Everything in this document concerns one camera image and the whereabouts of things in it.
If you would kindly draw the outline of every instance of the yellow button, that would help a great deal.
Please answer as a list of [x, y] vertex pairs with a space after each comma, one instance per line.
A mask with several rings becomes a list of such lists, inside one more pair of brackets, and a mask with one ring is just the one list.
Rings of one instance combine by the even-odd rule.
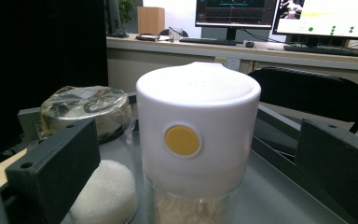
[[175, 154], [190, 156], [199, 149], [200, 139], [192, 129], [177, 125], [165, 133], [165, 144]]

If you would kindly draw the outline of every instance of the clear container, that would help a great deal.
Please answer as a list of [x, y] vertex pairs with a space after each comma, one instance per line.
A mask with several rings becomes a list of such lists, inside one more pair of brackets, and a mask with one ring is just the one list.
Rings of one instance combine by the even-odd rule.
[[170, 38], [171, 42], [179, 41], [179, 39], [183, 36], [183, 29], [182, 28], [173, 28], [170, 27], [168, 32], [168, 37]]
[[131, 119], [127, 94], [104, 86], [63, 87], [43, 102], [40, 110], [43, 137], [77, 120], [95, 118], [100, 144], [122, 135]]
[[239, 187], [223, 196], [186, 198], [158, 189], [145, 175], [148, 223], [228, 224], [235, 214]]

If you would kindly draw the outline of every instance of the black office chair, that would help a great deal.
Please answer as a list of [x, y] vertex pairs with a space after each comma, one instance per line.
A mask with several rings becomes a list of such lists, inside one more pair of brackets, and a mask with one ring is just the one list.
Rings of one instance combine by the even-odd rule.
[[[353, 122], [349, 131], [358, 131], [358, 84], [342, 77], [281, 67], [259, 68], [248, 75], [261, 86], [260, 102]], [[290, 119], [301, 123], [301, 119]], [[296, 155], [297, 139], [261, 119], [256, 121], [255, 136], [291, 159]]]
[[[170, 29], [165, 29], [161, 32], [159, 32], [159, 35], [169, 35]], [[182, 37], [188, 37], [188, 33], [186, 31], [183, 31]]]

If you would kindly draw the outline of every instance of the white lid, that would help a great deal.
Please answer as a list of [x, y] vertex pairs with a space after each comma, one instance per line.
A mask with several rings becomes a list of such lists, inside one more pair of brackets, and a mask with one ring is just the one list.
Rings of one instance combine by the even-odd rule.
[[167, 103], [202, 106], [241, 101], [255, 95], [259, 86], [220, 63], [191, 63], [147, 73], [138, 80], [137, 90]]

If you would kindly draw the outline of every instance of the wall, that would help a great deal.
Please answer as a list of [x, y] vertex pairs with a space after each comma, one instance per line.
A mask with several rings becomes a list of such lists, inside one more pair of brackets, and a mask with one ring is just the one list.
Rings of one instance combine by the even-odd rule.
[[196, 0], [144, 0], [144, 7], [163, 7], [165, 26], [183, 28], [191, 37], [201, 37], [201, 28], [195, 27]]

